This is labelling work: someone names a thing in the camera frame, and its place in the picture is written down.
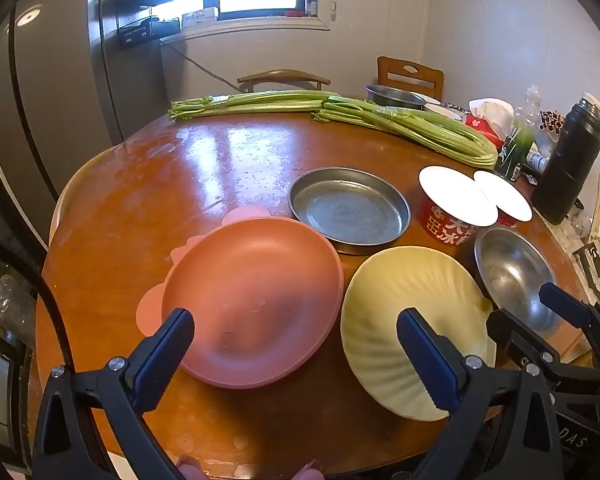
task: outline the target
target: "yellow bowl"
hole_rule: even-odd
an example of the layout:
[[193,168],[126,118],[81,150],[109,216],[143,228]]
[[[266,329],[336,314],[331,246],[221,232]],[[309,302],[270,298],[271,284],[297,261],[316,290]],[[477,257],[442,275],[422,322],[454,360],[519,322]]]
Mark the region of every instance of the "yellow bowl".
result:
[[351,279],[340,321],[351,370],[375,400],[397,415],[439,420],[447,412],[433,404],[395,330],[398,314],[410,306],[462,355],[480,356],[493,366],[496,344],[485,325],[491,302],[462,265],[426,247],[381,251]]

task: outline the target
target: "white wall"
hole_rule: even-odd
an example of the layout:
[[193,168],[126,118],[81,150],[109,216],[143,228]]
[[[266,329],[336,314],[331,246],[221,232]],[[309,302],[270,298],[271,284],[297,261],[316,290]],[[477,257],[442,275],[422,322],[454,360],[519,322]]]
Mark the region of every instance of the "white wall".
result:
[[[532,83],[542,109],[600,99],[600,32],[576,0],[430,0],[423,63],[445,73],[444,99],[519,105]],[[581,195],[592,210],[600,155]]]
[[[233,83],[240,76],[291,68],[331,79],[326,89],[364,95],[365,86],[377,77],[379,56],[419,61],[426,2],[337,0],[336,21],[326,22],[331,30],[229,32],[173,46]],[[171,100],[232,92],[167,47],[162,48],[162,59]]]

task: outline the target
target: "stainless steel bowl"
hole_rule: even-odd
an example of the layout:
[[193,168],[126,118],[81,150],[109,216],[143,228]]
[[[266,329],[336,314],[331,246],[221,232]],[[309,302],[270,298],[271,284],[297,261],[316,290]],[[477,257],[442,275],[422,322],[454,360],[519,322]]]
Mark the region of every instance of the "stainless steel bowl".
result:
[[513,229],[492,227],[476,237],[474,256],[482,289],[496,306],[539,334],[557,328],[558,315],[538,298],[542,285],[555,283],[554,271],[525,237]]
[[381,106],[397,106],[400,108],[416,108],[423,110],[427,102],[422,98],[406,90],[391,88],[390,86],[369,85],[366,87],[366,95],[370,101]]
[[289,189],[291,212],[345,254],[390,247],[409,227],[404,196],[388,182],[351,168],[320,168]]

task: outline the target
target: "tabletop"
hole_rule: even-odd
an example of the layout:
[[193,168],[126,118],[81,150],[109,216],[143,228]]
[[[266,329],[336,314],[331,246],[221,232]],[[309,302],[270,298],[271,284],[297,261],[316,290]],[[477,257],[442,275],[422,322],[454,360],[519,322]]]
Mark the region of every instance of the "tabletop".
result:
[[[154,121],[92,168],[49,249],[44,277],[58,300],[77,370],[100,369],[131,353],[142,339],[136,307],[164,280],[170,251],[218,227],[231,209],[258,204],[289,217],[286,194],[296,177],[348,166],[393,184],[415,212],[418,173],[432,164],[475,171],[400,137],[319,123],[309,114]],[[536,213],[520,232],[551,263],[558,284],[583,299],[569,259]],[[458,256],[458,248],[429,237],[415,218],[397,244]],[[365,257],[341,260],[348,285]],[[194,456],[220,478],[288,478],[314,458],[325,473],[339,474],[427,450],[444,421],[403,419],[376,403],[349,368],[339,325],[302,367],[254,390],[223,390],[179,369],[144,420],[171,458]],[[563,324],[550,343],[563,352],[575,337]],[[46,381],[61,354],[42,307],[36,340]],[[96,410],[95,416],[107,449],[120,452],[104,414]]]

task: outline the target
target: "red object on windowsill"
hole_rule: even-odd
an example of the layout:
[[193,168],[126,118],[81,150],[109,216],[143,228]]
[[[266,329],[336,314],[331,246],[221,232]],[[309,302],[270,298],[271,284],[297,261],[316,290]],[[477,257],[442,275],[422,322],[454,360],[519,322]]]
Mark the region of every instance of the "red object on windowsill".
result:
[[478,130],[481,134],[487,137],[487,140],[489,140],[491,144],[496,147],[496,150],[500,151],[504,146],[504,140],[498,136],[487,119],[482,119],[472,114],[467,114],[464,117],[464,124],[471,126],[474,130]]

